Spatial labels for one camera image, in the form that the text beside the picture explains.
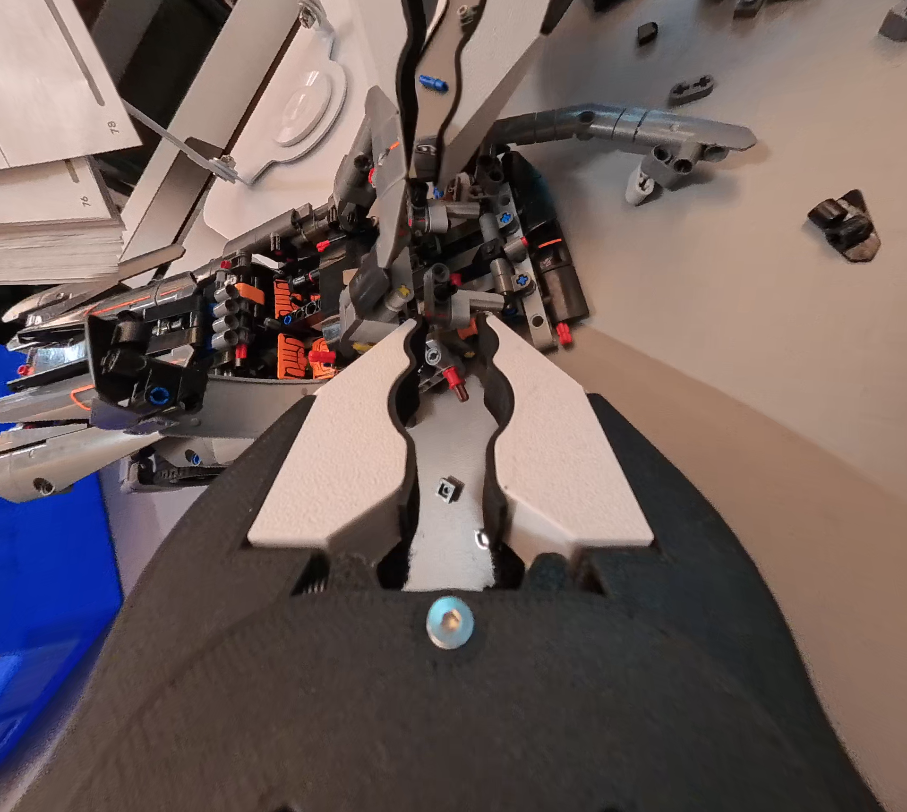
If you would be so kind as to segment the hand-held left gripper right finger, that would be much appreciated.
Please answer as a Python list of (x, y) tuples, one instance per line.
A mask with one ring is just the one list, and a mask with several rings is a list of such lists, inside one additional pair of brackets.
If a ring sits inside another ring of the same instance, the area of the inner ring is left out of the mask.
[(654, 534), (580, 383), (500, 319), (481, 316), (483, 529), (523, 564), (589, 549), (644, 548)]

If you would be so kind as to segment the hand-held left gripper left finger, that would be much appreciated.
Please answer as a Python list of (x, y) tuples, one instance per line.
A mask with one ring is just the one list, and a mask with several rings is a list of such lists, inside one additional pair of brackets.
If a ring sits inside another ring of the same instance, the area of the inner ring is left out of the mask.
[(358, 555), (411, 541), (420, 498), (406, 424), (425, 323), (408, 319), (322, 387), (248, 531), (256, 547)]

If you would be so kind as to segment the grey black lego car model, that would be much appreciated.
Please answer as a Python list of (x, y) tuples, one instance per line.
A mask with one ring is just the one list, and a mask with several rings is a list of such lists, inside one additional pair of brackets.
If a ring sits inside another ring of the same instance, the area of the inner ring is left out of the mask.
[(357, 135), (325, 204), (302, 205), (230, 241), (197, 270), (39, 290), (5, 310), (25, 356), (2, 398), (2, 499), (65, 493), (124, 462), (128, 489), (202, 486), (299, 399), (408, 319), (428, 319), (421, 389), (465, 398), (476, 317), (495, 313), (541, 352), (569, 348), (588, 306), (554, 208), (514, 147), (578, 137), (594, 108), (498, 120), (443, 191), (411, 183), (402, 251), (370, 314), (349, 293), (379, 218), (378, 149)]

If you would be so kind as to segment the dark grey lego liftarm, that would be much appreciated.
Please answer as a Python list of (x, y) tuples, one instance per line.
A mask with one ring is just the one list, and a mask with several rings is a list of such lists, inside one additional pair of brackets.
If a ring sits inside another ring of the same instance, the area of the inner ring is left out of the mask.
[(704, 74), (699, 77), (674, 83), (667, 94), (667, 106), (671, 109), (697, 102), (709, 96), (716, 86), (714, 76)]

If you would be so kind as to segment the curved grey lego arch assembly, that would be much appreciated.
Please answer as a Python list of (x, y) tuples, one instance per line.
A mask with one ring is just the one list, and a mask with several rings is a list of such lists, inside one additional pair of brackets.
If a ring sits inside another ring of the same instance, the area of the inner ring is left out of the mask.
[(629, 175), (625, 199), (639, 206), (657, 190), (673, 190), (700, 162), (720, 162), (753, 148), (746, 126), (678, 115), (647, 107), (603, 103), (564, 106), (498, 119), (485, 140), (494, 147), (599, 139), (640, 161)]

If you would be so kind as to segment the black lego wedge piece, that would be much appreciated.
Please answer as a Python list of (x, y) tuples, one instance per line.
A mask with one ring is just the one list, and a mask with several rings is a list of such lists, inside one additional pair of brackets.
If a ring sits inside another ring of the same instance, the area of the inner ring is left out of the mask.
[(847, 262), (871, 262), (881, 248), (877, 228), (859, 189), (837, 199), (823, 200), (811, 208), (807, 219)]

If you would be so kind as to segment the lego instruction booklet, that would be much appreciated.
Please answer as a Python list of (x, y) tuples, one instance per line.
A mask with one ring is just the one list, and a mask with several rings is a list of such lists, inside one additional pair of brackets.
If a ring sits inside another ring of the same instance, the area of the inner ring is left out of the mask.
[(1, 283), (116, 270), (123, 223), (95, 158), (141, 142), (73, 0), (1, 0)]

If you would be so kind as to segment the grey desk leg panel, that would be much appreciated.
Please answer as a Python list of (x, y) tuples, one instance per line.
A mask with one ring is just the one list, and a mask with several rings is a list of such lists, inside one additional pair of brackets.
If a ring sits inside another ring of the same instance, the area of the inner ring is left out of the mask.
[[(353, 93), (343, 115), (346, 147), (339, 164), (364, 116), (369, 84), (364, 47), (347, 2), (358, 57), (349, 64), (343, 56), (341, 62), (362, 73), (351, 79)], [(298, 31), (298, 0), (238, 0), (173, 116), (169, 132), (181, 142), (209, 145), (215, 157), (227, 154)], [(216, 233), (203, 220), (203, 208), (217, 181), (207, 168), (162, 140), (124, 209), (127, 238), (121, 259), (183, 241), (197, 214), (203, 229)]]

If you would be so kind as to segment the blue plastic bin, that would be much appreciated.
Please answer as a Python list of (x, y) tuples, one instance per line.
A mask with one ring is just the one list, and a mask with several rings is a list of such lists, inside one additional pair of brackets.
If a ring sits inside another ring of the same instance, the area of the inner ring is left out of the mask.
[(103, 636), (122, 603), (96, 473), (60, 496), (1, 501), (1, 760)]

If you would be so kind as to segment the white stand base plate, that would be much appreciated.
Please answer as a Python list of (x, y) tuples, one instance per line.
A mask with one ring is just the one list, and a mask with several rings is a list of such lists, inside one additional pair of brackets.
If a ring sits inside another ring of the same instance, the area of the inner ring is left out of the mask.
[(313, 29), (296, 33), (266, 82), (228, 154), (239, 180), (212, 183), (203, 208), (207, 226), (235, 239), (284, 212), (322, 205), (344, 148), (344, 112), (352, 97), (353, 30), (347, 0), (323, 0), (334, 26), (331, 52)]

